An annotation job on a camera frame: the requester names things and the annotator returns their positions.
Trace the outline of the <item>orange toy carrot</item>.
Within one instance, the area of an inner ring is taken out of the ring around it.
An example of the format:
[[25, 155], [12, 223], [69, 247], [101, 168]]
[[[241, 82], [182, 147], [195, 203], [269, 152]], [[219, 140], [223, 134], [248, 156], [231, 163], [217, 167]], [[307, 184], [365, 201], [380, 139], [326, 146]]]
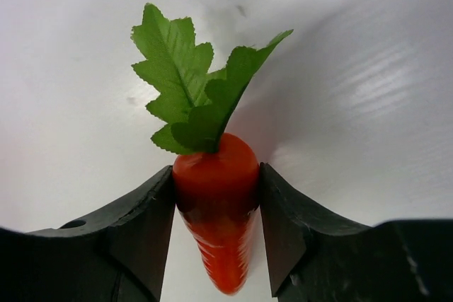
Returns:
[[261, 48], [235, 47], [226, 64], [212, 71], [213, 46], [196, 43], [189, 17], [168, 19], [148, 3], [131, 31], [142, 54], [132, 69], [158, 93], [146, 106], [163, 122], [151, 140], [176, 155], [177, 208], [209, 278], [228, 296], [248, 276], [260, 164], [252, 148], [226, 128], [252, 78], [288, 36], [279, 33]]

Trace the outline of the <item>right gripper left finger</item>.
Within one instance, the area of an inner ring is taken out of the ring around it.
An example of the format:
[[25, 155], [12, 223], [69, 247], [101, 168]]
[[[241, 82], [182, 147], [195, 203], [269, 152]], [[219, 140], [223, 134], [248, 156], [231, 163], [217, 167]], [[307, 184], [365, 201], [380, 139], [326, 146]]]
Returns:
[[1, 230], [2, 301], [159, 301], [175, 211], [170, 167], [64, 224]]

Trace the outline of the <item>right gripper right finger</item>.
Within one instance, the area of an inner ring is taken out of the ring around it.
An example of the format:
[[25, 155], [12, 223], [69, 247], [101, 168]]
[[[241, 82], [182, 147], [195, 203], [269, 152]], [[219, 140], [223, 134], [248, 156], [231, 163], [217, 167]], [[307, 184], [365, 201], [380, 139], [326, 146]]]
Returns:
[[342, 217], [260, 166], [270, 290], [279, 301], [451, 301], [452, 221], [370, 227]]

